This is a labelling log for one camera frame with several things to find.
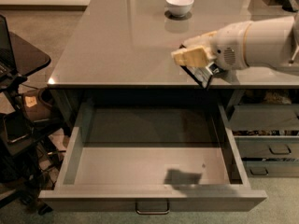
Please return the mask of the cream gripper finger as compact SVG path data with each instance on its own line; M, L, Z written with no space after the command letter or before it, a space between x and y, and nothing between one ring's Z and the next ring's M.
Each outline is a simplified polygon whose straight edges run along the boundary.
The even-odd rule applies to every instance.
M189 67L206 67L216 60L210 49L204 46L175 50L171 56L176 65Z
M185 40L182 45L185 48L191 48L191 47L197 47L197 46L204 46L204 47L209 47L210 46L210 40L215 36L217 32L212 31L209 33L205 33L202 35L198 35L195 37L191 37L187 40Z

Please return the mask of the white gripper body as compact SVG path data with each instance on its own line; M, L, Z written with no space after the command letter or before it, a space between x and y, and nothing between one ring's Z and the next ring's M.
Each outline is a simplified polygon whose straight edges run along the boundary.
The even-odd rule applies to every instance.
M215 64L223 70L247 68L244 58L246 32L251 21L229 24L211 38L212 52L216 55Z

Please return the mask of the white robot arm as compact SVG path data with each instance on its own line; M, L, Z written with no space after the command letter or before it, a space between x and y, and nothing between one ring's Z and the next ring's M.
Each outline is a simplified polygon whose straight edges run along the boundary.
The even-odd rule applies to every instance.
M298 71L298 19L289 16L231 23L218 31L185 40L171 53L175 64L223 71L270 67Z

